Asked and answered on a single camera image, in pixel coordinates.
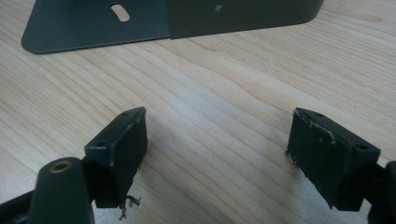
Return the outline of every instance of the black metal bracket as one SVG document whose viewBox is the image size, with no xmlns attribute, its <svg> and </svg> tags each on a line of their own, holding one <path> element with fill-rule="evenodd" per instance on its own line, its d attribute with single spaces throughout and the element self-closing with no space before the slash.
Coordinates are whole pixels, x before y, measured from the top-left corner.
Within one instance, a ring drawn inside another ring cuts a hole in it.
<svg viewBox="0 0 396 224">
<path fill-rule="evenodd" d="M 86 157 L 62 158 L 42 167 L 35 190 L 0 205 L 0 223 L 94 223 L 91 203 L 122 209 L 147 151 L 146 109 L 125 111 L 85 146 Z"/>
<path fill-rule="evenodd" d="M 36 0 L 21 44 L 52 53 L 301 24 L 324 0 Z M 130 19 L 111 9 L 121 5 Z"/>
<path fill-rule="evenodd" d="M 396 161 L 384 169 L 380 150 L 356 134 L 306 109 L 293 113 L 286 155 L 315 185 L 330 208 L 359 211 L 372 205 L 369 223 L 396 221 Z"/>
</svg>

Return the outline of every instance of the black mount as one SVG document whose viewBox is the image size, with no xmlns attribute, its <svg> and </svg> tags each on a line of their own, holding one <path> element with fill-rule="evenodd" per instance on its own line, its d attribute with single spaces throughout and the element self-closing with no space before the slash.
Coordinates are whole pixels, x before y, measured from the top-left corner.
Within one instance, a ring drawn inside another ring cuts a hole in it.
<svg viewBox="0 0 396 224">
<path fill-rule="evenodd" d="M 396 221 L 396 161 L 384 169 L 380 150 L 327 117 L 306 109 L 293 113 L 288 150 L 330 208 L 359 211 L 371 205 L 369 223 Z"/>
<path fill-rule="evenodd" d="M 94 223 L 91 203 L 122 209 L 147 151 L 146 109 L 125 111 L 85 146 L 86 157 L 62 158 L 42 167 L 35 190 L 0 205 L 0 223 Z"/>
<path fill-rule="evenodd" d="M 324 0 L 36 0 L 24 49 L 52 53 L 296 25 L 312 21 Z M 130 19 L 111 9 L 121 5 Z"/>
</svg>

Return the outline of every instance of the round hole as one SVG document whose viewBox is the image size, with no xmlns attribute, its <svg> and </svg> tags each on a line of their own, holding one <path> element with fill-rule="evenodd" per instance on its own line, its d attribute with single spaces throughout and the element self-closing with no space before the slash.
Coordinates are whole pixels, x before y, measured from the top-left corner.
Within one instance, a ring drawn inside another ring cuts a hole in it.
<svg viewBox="0 0 396 224">
<path fill-rule="evenodd" d="M 363 149 L 363 150 L 367 150 L 367 149 L 369 149 L 367 146 L 365 146 L 365 145 L 357 145 L 356 147 L 358 147 L 358 148 L 360 148 L 360 149 Z"/>
<path fill-rule="evenodd" d="M 216 10 L 217 12 L 221 12 L 222 6 L 221 6 L 221 5 L 217 5 L 217 6 L 215 7 L 215 10 Z"/>
<path fill-rule="evenodd" d="M 58 163 L 52 165 L 49 168 L 49 171 L 54 174 L 60 173 L 60 172 L 63 172 L 65 170 L 69 169 L 71 167 L 71 165 L 72 164 L 70 164 L 70 162 L 68 162 L 68 161 L 61 161 L 61 162 L 58 162 Z"/>
<path fill-rule="evenodd" d="M 98 144 L 96 144 L 98 147 L 105 147 L 106 146 L 106 142 L 99 142 Z"/>
</svg>

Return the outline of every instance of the wood grain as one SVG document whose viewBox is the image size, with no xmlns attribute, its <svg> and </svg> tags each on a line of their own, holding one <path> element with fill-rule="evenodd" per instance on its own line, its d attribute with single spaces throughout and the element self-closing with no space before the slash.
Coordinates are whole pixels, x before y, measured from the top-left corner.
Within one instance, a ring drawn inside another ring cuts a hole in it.
<svg viewBox="0 0 396 224">
<path fill-rule="evenodd" d="M 285 28 L 34 55 L 33 0 L 0 1 L 0 203 L 116 115 L 145 106 L 148 155 L 122 223 L 364 223 L 330 210 L 284 156 L 291 112 L 316 110 L 396 160 L 396 2 L 326 0 Z M 95 209 L 97 223 L 120 210 Z"/>
</svg>

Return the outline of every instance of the slotted hole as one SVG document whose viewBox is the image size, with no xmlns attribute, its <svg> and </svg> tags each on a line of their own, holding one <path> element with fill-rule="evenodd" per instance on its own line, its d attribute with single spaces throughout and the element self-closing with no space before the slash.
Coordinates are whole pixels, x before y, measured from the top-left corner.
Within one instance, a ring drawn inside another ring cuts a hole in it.
<svg viewBox="0 0 396 224">
<path fill-rule="evenodd" d="M 114 4 L 113 6 L 111 6 L 111 9 L 114 13 L 116 13 L 120 21 L 128 21 L 129 19 L 131 19 L 128 12 L 122 5 Z"/>
</svg>

